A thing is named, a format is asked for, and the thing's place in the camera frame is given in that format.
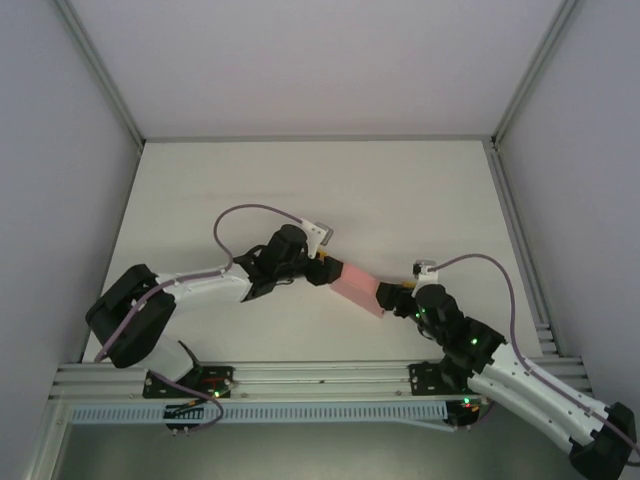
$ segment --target metal frame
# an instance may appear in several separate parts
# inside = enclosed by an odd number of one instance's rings
[[[522,110],[531,92],[540,81],[546,66],[551,61],[560,41],[564,38],[571,22],[576,17],[583,3],[583,0],[563,0],[556,11],[551,25],[549,25],[549,28],[547,28],[547,31],[542,37],[540,45],[533,55],[524,76],[516,87],[516,91],[511,97],[509,105],[496,127],[493,139],[498,145],[504,140],[516,116]]]
[[[582,361],[558,356],[548,325],[537,326],[537,331],[545,355],[535,362],[591,394]],[[407,367],[419,361],[234,363],[237,387],[232,398],[221,402],[233,412],[227,423],[392,421],[450,431],[429,421],[443,418],[445,402],[462,396],[412,396]],[[164,423],[164,405],[175,400],[142,398],[145,376],[142,368],[61,365],[25,479],[54,478],[71,425]],[[205,418],[214,414],[209,408]]]
[[[113,78],[104,66],[104,62],[100,58],[91,38],[89,38],[86,29],[80,21],[80,17],[73,8],[73,5],[71,5],[68,0],[52,0],[52,3],[58,11],[61,20],[67,27],[69,36],[78,48],[80,56],[93,74],[96,83],[102,90],[107,102],[109,102],[111,110],[127,129],[129,135],[138,146],[138,153],[142,153],[142,149],[144,148],[144,139],[140,133],[140,129],[136,125],[129,107],[127,107],[127,104],[122,99]]]
[[[139,149],[144,148],[145,139],[133,116],[122,99],[117,86],[107,71],[100,55],[91,42],[85,28],[69,0],[52,0],[69,34],[96,82],[103,91],[116,117],[125,126]],[[564,0],[553,22],[545,33],[525,75],[518,85],[505,113],[490,139],[487,135],[358,135],[358,136],[278,136],[278,137],[211,137],[211,138],[163,138],[166,141],[248,142],[248,141],[384,141],[384,140],[480,140],[485,145],[487,159],[494,179],[496,191],[509,229],[516,259],[524,279],[527,297],[534,316],[543,358],[535,362],[569,386],[586,394],[591,387],[580,358],[561,358],[562,342],[550,326],[551,315],[545,301],[540,277],[534,265],[531,249],[516,208],[513,192],[499,154],[500,142],[504,139],[518,112],[522,110],[532,90],[539,81],[545,66],[557,49],[571,20],[575,17],[582,0]],[[443,401],[460,397],[412,397],[407,366],[418,361],[393,362],[338,362],[338,363],[242,363],[234,364],[238,386],[233,398],[223,400],[231,410],[256,412],[286,403],[297,412],[308,412],[309,408],[338,408],[336,405],[363,405],[381,408],[401,408],[402,414],[394,414],[393,420],[425,426],[417,421],[410,407],[431,405],[435,408]],[[99,423],[119,423],[135,417],[141,408],[162,408],[164,402],[145,400],[141,397],[145,372],[142,369],[115,370],[110,365],[70,364],[62,365],[38,430],[25,479],[50,480],[55,475],[56,463],[64,450],[69,427],[87,419],[89,411]],[[358,421],[389,421],[389,415],[368,417],[355,414]]]

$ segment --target pink foam block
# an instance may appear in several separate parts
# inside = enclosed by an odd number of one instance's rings
[[[345,263],[342,267],[342,275],[331,284],[331,289],[376,317],[382,318],[384,310],[376,299],[379,285],[380,281],[377,278],[358,267]]]

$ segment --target gray wall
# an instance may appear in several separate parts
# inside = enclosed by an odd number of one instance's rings
[[[585,1],[503,154],[562,340],[637,416],[638,25],[638,1]]]
[[[44,0],[0,2],[0,448],[19,478],[56,366],[77,357],[135,171]]]

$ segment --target white wall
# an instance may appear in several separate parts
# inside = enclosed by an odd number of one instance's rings
[[[72,0],[147,138],[490,134],[560,0]]]
[[[77,358],[135,165],[53,7],[0,2],[3,479],[21,477],[56,366]]]
[[[640,2],[588,0],[505,163],[571,351],[640,414]]]
[[[309,175],[318,169],[326,174]],[[421,192],[420,202],[411,201],[415,192]],[[480,141],[149,142],[107,284],[136,263],[156,272],[224,263],[223,252],[212,245],[211,224],[218,212],[239,203],[277,205],[330,225],[331,255],[386,281],[411,278],[416,258],[442,263],[479,249],[505,265],[516,296],[525,298]],[[282,223],[277,215],[237,212],[224,219],[221,235],[239,254],[268,241]],[[439,278],[461,308],[493,328],[507,329],[508,292],[492,265],[467,262]],[[526,301],[518,303],[517,314],[523,351],[540,356]],[[185,342],[203,362],[442,357],[440,347],[416,335],[413,322],[396,320],[375,321],[340,295],[295,282],[260,301],[213,302],[185,312],[165,333]],[[84,357],[89,361],[101,348],[91,338]]]

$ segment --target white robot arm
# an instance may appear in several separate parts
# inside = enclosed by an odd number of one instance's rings
[[[267,245],[213,271],[156,275],[146,265],[132,267],[87,313],[87,323],[103,344],[98,359],[108,354],[118,368],[137,363],[172,382],[186,382],[197,361],[185,345],[162,334],[169,318],[203,308],[212,299],[252,300],[297,277],[314,285],[336,281],[343,263],[318,254],[331,233],[324,225],[302,220],[299,226],[284,225]],[[469,257],[497,264],[481,254],[460,259]],[[435,284],[437,270],[458,260],[437,267],[417,261],[416,285],[380,282],[374,301],[381,310],[411,318],[421,334],[443,348],[439,370],[447,384],[485,395],[536,426],[569,454],[586,478],[617,479],[635,448],[633,412],[573,390],[524,358],[515,343],[465,316],[445,288]],[[497,265],[509,285],[513,324],[513,289]]]

